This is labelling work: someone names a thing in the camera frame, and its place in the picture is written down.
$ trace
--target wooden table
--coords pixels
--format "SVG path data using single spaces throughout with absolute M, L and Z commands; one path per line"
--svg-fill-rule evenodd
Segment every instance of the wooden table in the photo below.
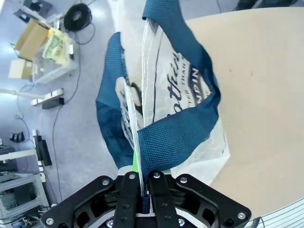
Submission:
M 304 197 L 304 8 L 192 19 L 213 60 L 231 158 L 212 187 L 253 217 Z

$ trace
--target floor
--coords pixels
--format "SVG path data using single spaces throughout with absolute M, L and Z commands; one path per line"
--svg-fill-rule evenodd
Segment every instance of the floor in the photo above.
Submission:
M 52 11 L 60 13 L 66 12 L 75 0 L 49 0 L 49 2 L 54 5 Z M 185 19 L 217 14 L 220 11 L 228 12 L 235 8 L 237 2 L 238 0 L 219 0 L 219 9 L 216 0 L 180 0 Z M 304 2 L 299 0 L 295 6 L 304 6 Z M 60 202 L 67 198 L 100 175 L 112 178 L 117 175 L 116 165 L 99 130 L 95 108 L 95 98 L 103 74 L 106 46 L 114 33 L 114 23 L 107 1 L 96 0 L 90 5 L 90 9 L 96 33 L 87 45 L 81 46 L 80 49 L 76 46 L 76 61 L 81 66 L 80 79 L 75 96 L 62 108 L 57 118 L 54 131 L 56 157 L 52 132 L 58 109 L 42 110 L 41 106 L 30 106 L 28 99 L 19 98 L 20 109 L 24 113 L 24 120 L 30 134 L 32 129 L 37 129 L 48 143 L 53 166 L 46 169 L 50 183 L 48 190 L 53 202 Z M 0 14 L 0 87 L 20 90 L 30 82 L 7 77 L 10 61 L 17 59 L 10 43 L 17 41 L 26 26 L 12 14 L 14 10 L 13 6 L 6 1 Z M 90 39 L 92 33 L 91 26 L 78 32 L 79 41 L 85 42 Z M 69 99 L 75 91 L 78 75 L 79 69 L 76 69 L 47 85 L 35 86 L 32 92 L 46 94 L 55 89 L 64 88 L 64 97 Z M 30 141 L 19 145 L 9 141 L 10 133 L 24 131 L 25 137 L 28 137 L 24 123 L 15 119 L 16 114 L 21 115 L 16 97 L 0 94 L 0 110 L 0 137 L 3 138 L 5 144 L 14 146 L 16 150 L 32 148 L 33 144 Z M 34 158 L 17 159 L 17 163 L 20 170 L 38 171 Z

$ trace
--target screw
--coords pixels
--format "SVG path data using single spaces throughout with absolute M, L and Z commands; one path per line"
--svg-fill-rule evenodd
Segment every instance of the screw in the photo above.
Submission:
M 161 174 L 159 172 L 155 172 L 153 175 L 154 178 L 160 178 Z
M 183 183 L 183 184 L 186 183 L 187 182 L 187 178 L 186 177 L 181 177 L 180 178 L 180 182 Z
M 129 178 L 130 179 L 134 179 L 135 178 L 135 174 L 130 174 Z
M 110 183 L 109 180 L 107 180 L 107 179 L 103 180 L 103 185 L 108 185 L 109 183 Z
M 180 227 L 183 227 L 185 225 L 185 223 L 186 223 L 185 220 L 179 218 L 179 225 L 180 225 Z
M 52 225 L 54 223 L 54 220 L 52 218 L 47 218 L 46 223 L 48 225 Z
M 107 226 L 108 228 L 112 228 L 112 227 L 113 227 L 113 219 L 107 221 L 107 222 L 106 222 L 106 226 Z
M 238 215 L 239 219 L 245 219 L 246 218 L 246 214 L 244 212 L 240 212 Z

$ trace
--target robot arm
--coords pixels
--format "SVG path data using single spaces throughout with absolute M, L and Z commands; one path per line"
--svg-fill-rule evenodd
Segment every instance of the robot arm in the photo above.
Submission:
M 139 176 L 100 176 L 44 213 L 46 228 L 243 228 L 251 211 L 191 175 L 150 173 L 153 213 L 141 214 Z

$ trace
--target blue strap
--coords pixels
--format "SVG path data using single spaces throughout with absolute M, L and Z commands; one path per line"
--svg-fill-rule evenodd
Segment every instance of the blue strap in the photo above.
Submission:
M 220 91 L 211 58 L 186 25 L 178 0 L 147 0 L 143 19 L 162 28 L 173 49 L 199 70 L 211 91 L 197 107 L 182 110 L 138 131 L 146 179 L 151 171 L 167 170 L 183 163 L 209 138 L 219 117 Z
M 109 40 L 105 55 L 104 74 L 96 98 L 97 119 L 104 141 L 118 168 L 133 163 L 133 149 L 124 136 L 120 103 L 115 92 L 116 80 L 126 77 L 120 43 L 120 33 L 114 33 Z

